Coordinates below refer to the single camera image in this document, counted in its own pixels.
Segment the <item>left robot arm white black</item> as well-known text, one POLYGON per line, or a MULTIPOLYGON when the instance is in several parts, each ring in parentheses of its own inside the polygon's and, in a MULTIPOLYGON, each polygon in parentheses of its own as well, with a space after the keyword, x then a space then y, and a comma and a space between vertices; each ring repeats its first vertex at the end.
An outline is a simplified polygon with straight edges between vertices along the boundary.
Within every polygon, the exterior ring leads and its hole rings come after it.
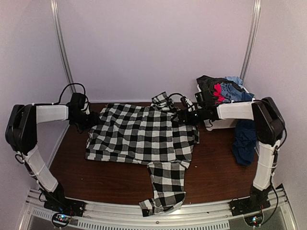
POLYGON ((16 160, 26 167, 46 197, 51 198, 51 206, 59 213, 64 213, 69 209, 64 188, 42 159, 37 144, 37 125, 55 121, 68 121, 69 124, 76 125, 79 131, 88 130, 101 123, 99 114, 90 111, 86 95, 73 93, 67 104, 16 104, 6 127, 5 139, 16 152, 16 160))

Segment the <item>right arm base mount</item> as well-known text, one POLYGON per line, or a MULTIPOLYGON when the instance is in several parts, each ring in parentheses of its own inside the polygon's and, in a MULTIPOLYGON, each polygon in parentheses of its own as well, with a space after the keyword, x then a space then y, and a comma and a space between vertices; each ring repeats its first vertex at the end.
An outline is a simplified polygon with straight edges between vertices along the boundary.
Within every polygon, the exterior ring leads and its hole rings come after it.
POLYGON ((268 193, 270 187, 261 191, 251 187, 247 198, 233 198, 229 202, 232 216, 244 215, 245 223, 250 227, 259 227, 264 221, 263 210, 271 206, 268 193))

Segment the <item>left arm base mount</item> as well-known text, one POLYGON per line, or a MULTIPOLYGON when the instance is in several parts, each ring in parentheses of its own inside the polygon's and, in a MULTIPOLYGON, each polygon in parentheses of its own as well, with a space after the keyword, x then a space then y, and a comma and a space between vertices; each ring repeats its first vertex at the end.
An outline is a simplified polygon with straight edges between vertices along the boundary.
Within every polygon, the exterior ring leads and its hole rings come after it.
POLYGON ((41 189, 44 195, 44 208, 54 211, 51 223, 54 227, 62 229, 67 227, 73 217, 82 217, 86 203, 84 201, 70 199, 65 196, 64 188, 58 184, 55 191, 49 192, 41 189))

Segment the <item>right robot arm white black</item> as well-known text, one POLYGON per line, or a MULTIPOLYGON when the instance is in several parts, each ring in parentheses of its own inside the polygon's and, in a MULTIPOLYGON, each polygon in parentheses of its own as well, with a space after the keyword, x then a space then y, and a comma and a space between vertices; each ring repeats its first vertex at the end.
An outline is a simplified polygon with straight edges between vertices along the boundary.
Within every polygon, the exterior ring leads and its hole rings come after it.
POLYGON ((175 112, 172 121, 185 125, 197 125, 204 120, 251 120, 256 131, 256 151, 259 154, 256 175, 249 197, 230 202, 233 215, 259 211, 269 207, 268 193, 273 189, 272 178, 277 166, 278 152, 286 140, 285 121, 274 100, 219 103, 209 100, 203 92, 195 94, 198 108, 194 108, 186 98, 181 101, 183 110, 175 112))

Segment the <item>black white plaid shirt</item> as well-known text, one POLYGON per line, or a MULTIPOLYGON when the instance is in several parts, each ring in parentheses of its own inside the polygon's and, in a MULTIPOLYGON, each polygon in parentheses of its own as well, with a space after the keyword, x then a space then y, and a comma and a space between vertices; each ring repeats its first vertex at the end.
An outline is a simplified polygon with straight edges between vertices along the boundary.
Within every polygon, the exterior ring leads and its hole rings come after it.
POLYGON ((153 197, 139 203, 144 217, 168 212, 185 200, 185 171, 199 142, 199 130, 175 121, 177 112, 163 92, 149 106, 108 104, 99 115, 102 123, 89 130, 87 160, 147 167, 153 197))

